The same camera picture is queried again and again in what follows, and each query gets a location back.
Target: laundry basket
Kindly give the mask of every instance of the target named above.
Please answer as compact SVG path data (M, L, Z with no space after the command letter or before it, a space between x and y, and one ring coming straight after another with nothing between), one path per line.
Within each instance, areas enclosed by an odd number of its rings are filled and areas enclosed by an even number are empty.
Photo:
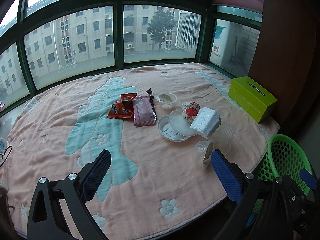
M305 168L311 173L310 163L301 147L291 138L283 134L275 134L268 141L268 150L256 175L258 179L273 181L276 177L290 175L291 178L307 195L310 188L300 178L300 170ZM259 213L262 199L258 199L253 213Z

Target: box lid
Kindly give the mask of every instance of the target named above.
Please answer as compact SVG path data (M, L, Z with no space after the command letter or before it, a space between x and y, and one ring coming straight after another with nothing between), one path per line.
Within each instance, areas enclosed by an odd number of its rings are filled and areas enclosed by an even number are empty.
M231 86L250 99L262 111L265 111L268 106L278 101L278 99L248 76L231 79Z

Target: black cable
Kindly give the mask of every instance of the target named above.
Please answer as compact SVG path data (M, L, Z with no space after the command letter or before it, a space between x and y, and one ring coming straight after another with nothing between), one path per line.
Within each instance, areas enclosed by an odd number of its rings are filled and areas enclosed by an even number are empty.
M11 152L11 151L12 151L12 145L8 146L8 147L4 150L3 156L5 156L5 153L7 152L7 150L8 150L9 148L10 148L10 152ZM7 160L10 152L8 153L6 159L3 161L3 163L0 164L0 168L1 168L1 166L4 164L4 162Z

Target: silver bolt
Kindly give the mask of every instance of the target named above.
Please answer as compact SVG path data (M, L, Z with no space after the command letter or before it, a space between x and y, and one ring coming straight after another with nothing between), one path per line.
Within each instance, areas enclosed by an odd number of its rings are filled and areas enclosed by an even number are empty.
M68 178L71 179L71 180L75 179L76 177L77 177L77 174L75 174L75 173L71 173L71 174L68 176Z
M276 183L281 184L282 183L282 179L281 178L276 178Z
M247 179L253 179L254 175L250 172L246 173L245 176L247 177Z
M46 181L46 179L45 179L45 177L42 177L41 179L39 179L39 183L45 183L45 181Z

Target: pink plastic wrapper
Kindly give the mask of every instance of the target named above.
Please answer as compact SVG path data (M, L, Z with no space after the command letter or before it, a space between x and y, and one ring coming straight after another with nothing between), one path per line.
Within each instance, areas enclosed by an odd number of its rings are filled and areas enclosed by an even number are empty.
M150 96L140 96L133 100L133 124L135 127L155 125L156 114L152 110Z

